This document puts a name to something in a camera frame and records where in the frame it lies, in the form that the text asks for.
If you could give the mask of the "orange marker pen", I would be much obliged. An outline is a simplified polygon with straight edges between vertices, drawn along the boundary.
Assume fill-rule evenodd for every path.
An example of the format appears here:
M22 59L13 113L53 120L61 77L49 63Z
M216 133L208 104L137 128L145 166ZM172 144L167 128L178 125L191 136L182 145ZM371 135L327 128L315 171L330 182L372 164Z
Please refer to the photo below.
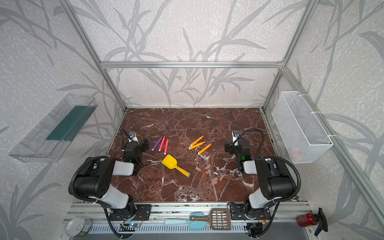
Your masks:
M211 145L212 145L212 144L209 144L209 145L207 145L206 147L204 147L202 150L200 150L200 151L198 152L198 155L201 155L202 153L204 153L207 149L209 149L209 148L211 147Z
M195 149L195 148L197 148L197 147L203 145L204 143L205 143L205 142L201 142L201 143L198 143L198 144L196 144L196 145L193 145L193 146L189 147L189 150Z
M190 145L190 147L193 147L193 146L195 146L196 144L198 144L198 142L199 142L200 140L202 140L203 137L204 137L204 135L201 136L201 137L199 137L197 140L195 140L195 141Z

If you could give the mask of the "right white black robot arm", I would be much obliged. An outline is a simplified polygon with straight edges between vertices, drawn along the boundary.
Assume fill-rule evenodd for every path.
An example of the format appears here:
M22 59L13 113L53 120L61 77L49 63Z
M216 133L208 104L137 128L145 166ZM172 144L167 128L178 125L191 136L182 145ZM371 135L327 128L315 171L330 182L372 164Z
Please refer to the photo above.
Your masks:
M302 185L300 173L286 159L277 156L252 157L250 142L240 136L234 136L233 143L225 145L225 151L237 157L241 173L258 177L259 188L245 201L246 211L270 208L299 193Z

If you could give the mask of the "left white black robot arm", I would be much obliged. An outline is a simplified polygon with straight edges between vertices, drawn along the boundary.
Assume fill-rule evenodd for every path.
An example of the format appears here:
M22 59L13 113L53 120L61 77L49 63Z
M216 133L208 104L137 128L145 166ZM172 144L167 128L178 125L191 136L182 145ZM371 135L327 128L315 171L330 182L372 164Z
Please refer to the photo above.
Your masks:
M112 186L113 176L136 176L143 166L142 153L149 149L148 140L142 144L130 141L123 146L123 158L88 157L76 170L69 184L69 193L78 200L98 203L105 209L136 213L133 197Z

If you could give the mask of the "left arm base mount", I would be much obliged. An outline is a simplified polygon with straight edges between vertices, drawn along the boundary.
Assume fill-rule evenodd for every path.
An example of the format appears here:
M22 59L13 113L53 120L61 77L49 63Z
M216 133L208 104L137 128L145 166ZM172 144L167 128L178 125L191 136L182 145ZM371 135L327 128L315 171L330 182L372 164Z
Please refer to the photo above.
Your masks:
M148 221L151 214L152 205L150 204L139 204L129 210L115 210L111 209L109 218L111 221L123 221L123 220L134 220L134 221Z

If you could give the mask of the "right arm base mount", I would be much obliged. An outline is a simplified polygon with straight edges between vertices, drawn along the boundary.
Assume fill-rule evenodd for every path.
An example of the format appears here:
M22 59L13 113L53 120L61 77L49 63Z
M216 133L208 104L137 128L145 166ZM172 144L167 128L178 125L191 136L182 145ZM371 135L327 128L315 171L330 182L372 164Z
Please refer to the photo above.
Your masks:
M271 219L271 212L269 209L260 208L254 209L249 203L228 203L227 207L230 210L231 220L256 220L256 221L267 221Z

